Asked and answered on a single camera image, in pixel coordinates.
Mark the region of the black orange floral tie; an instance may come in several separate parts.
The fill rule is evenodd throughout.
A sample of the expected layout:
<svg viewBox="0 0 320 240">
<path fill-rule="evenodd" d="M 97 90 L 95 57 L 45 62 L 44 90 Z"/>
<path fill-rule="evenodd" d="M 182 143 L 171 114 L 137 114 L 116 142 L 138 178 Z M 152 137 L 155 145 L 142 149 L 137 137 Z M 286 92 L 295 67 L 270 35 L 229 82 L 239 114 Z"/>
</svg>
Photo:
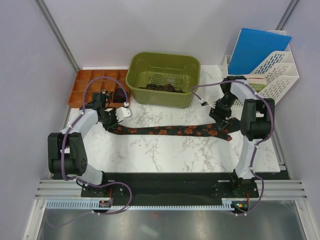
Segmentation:
<svg viewBox="0 0 320 240">
<path fill-rule="evenodd" d="M 233 117 L 227 120 L 224 129 L 219 130 L 217 123 L 202 125 L 174 125 L 154 127 L 127 127 L 117 124 L 107 131 L 115 135 L 160 135 L 160 136 L 181 136 L 181 137 L 214 137 L 225 141 L 231 141 L 230 133 L 240 130 L 241 122 Z"/>
</svg>

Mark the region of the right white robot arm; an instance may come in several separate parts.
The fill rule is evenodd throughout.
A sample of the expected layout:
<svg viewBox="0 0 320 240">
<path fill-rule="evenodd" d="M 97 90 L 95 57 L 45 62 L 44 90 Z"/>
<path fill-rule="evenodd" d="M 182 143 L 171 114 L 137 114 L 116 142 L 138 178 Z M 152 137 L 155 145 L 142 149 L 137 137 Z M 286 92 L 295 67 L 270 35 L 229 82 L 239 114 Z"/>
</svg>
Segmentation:
<svg viewBox="0 0 320 240">
<path fill-rule="evenodd" d="M 240 197 L 255 189 L 255 160 L 260 144 L 268 140 L 274 131 L 275 101 L 263 98 L 253 90 L 244 76 L 228 76 L 220 82 L 223 97 L 217 100 L 209 116 L 215 120 L 220 131 L 227 128 L 236 100 L 242 103 L 240 132 L 243 135 L 239 162 L 233 170 L 229 191 Z"/>
</svg>

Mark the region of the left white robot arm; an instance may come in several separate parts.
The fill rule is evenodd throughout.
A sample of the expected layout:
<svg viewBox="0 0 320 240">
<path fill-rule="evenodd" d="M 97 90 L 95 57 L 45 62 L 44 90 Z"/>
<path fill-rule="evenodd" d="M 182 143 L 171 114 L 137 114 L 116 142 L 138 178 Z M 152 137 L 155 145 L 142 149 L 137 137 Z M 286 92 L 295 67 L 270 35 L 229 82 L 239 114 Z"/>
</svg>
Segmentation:
<svg viewBox="0 0 320 240">
<path fill-rule="evenodd" d="M 76 180 L 83 198 L 112 197 L 106 173 L 88 163 L 84 144 L 85 136 L 97 123 L 109 132 L 118 127 L 121 119 L 117 113 L 123 109 L 110 107 L 111 99 L 111 93 L 106 90 L 93 93 L 91 101 L 79 109 L 69 126 L 50 133 L 47 138 L 49 172 L 57 179 Z"/>
</svg>

